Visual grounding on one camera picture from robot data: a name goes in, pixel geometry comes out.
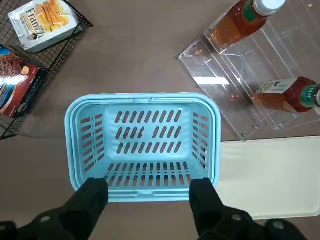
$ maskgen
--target wire rack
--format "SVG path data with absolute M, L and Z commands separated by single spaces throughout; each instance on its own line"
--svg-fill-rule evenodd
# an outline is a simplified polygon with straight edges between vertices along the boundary
M 48 69 L 46 77 L 36 86 L 31 87 L 26 96 L 24 110 L 15 118 L 9 118 L 0 114 L 0 140 L 11 138 L 19 135 L 19 128 L 23 124 L 28 114 L 32 111 L 39 97 L 44 93 L 50 82 L 55 78 L 58 71 L 65 64 L 67 58 L 70 56 L 75 46 L 81 40 L 86 29 L 93 27 L 81 13 L 79 13 L 70 3 L 66 2 L 76 13 L 79 24 L 74 30 L 73 34 L 45 50 L 38 53 L 27 53 L 22 49 L 18 36 L 13 29 L 13 26 L 8 18 L 8 13 L 17 9 L 18 7 L 30 2 L 30 0 L 0 0 L 0 43 L 14 49 L 18 54 L 33 60 L 38 65 Z

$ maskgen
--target snack box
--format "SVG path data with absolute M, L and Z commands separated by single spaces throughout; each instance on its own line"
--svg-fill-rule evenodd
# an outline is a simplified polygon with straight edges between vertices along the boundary
M 72 35 L 77 17 L 63 0 L 34 0 L 8 14 L 24 50 L 37 53 Z
M 24 113 L 47 73 L 0 44 L 0 113 L 10 118 Z

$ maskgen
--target bottle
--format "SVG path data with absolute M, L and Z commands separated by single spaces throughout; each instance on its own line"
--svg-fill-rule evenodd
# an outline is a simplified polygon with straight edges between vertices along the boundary
M 210 31 L 221 50 L 254 34 L 276 13 L 286 0 L 240 0 Z
M 300 76 L 265 82 L 254 94 L 253 100 L 267 109 L 305 113 L 312 109 L 319 114 L 320 84 Z

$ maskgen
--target bottle label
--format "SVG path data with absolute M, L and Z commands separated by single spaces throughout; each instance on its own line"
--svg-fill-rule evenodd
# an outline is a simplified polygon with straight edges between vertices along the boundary
M 243 8 L 243 16 L 248 22 L 252 22 L 253 20 L 255 20 L 257 18 L 255 11 L 252 7 L 252 1 L 253 0 L 247 1 L 244 4 L 244 8 Z
M 315 90 L 317 86 L 318 85 L 307 86 L 304 88 L 304 90 L 301 93 L 300 101 L 307 108 L 316 107 L 314 97 L 315 97 Z
M 283 94 L 287 91 L 295 82 L 296 78 L 283 79 L 277 81 L 267 81 L 256 91 L 257 94 Z

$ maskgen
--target white bottle cap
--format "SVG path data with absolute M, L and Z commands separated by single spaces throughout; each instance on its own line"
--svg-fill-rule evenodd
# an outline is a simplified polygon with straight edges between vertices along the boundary
M 318 93 L 316 94 L 316 101 L 318 102 L 318 104 L 320 104 L 320 90 L 318 91 Z M 315 112 L 320 115 L 320 107 L 316 106 L 313 108 L 315 110 Z
M 286 0 L 253 0 L 255 10 L 262 16 L 276 13 L 285 3 Z

